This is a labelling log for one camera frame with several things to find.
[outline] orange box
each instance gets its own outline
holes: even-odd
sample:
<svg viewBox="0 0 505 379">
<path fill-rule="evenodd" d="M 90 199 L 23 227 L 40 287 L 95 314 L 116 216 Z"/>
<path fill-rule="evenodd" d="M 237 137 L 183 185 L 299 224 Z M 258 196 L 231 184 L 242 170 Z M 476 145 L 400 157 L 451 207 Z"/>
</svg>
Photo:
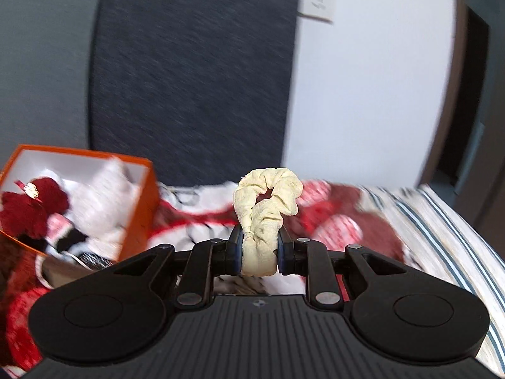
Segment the orange box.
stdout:
<svg viewBox="0 0 505 379">
<path fill-rule="evenodd" d="M 145 250 L 152 220 L 160 201 L 156 175 L 150 160 L 86 149 L 19 145 L 3 168 L 3 174 L 0 174 L 0 193 L 4 191 L 19 193 L 15 181 L 27 183 L 45 168 L 65 179 L 81 183 L 89 182 L 104 164 L 104 159 L 111 156 L 125 162 L 130 179 L 140 187 L 137 205 L 130 213 L 122 249 L 117 258 L 118 261 L 122 261 Z M 23 244 L 1 230 L 0 233 L 29 250 L 45 255 L 44 252 Z"/>
</svg>

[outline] white wall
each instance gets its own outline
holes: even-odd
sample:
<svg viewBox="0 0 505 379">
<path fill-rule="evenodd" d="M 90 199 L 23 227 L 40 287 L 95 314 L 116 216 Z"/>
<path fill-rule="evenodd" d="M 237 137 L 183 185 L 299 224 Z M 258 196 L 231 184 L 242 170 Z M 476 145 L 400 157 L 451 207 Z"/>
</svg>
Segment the white wall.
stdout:
<svg viewBox="0 0 505 379">
<path fill-rule="evenodd" d="M 300 178 L 412 186 L 449 77 L 455 0 L 336 0 L 299 17 L 284 166 Z"/>
</svg>

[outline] ribbed black surface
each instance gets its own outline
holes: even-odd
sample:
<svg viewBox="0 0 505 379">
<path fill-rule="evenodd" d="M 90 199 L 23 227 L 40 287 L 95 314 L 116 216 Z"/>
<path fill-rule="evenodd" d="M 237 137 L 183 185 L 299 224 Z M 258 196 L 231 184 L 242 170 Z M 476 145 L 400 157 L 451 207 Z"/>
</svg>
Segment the ribbed black surface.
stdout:
<svg viewBox="0 0 505 379">
<path fill-rule="evenodd" d="M 178 316 L 168 334 L 133 360 L 82 368 L 45 360 L 28 379 L 490 379 L 479 362 L 407 366 L 375 354 L 334 313 L 301 296 L 217 297 L 200 312 Z"/>
<path fill-rule="evenodd" d="M 279 167 L 298 0 L 101 0 L 95 149 L 154 162 L 168 185 Z"/>
</svg>

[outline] cream scrunchie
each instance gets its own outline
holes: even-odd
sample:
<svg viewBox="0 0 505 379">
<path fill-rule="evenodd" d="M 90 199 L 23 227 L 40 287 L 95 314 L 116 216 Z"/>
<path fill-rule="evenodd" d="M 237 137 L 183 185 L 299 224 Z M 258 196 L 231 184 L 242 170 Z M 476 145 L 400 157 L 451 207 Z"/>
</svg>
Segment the cream scrunchie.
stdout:
<svg viewBox="0 0 505 379">
<path fill-rule="evenodd" d="M 259 194 L 272 190 L 272 197 L 256 203 Z M 238 183 L 233 206 L 244 231 L 242 274 L 268 276 L 277 271 L 277 233 L 284 220 L 281 214 L 298 213 L 296 198 L 303 185 L 287 168 L 266 168 L 249 172 Z"/>
</svg>

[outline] striped sheet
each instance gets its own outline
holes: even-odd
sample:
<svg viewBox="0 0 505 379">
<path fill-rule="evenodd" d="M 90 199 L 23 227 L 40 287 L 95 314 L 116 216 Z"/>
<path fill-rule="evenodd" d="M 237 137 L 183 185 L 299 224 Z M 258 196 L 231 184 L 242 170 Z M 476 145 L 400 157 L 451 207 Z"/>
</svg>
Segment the striped sheet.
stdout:
<svg viewBox="0 0 505 379">
<path fill-rule="evenodd" d="M 491 323 L 477 359 L 505 377 L 505 263 L 428 186 L 361 188 L 360 208 L 384 217 L 406 245 L 407 260 L 477 295 Z"/>
</svg>

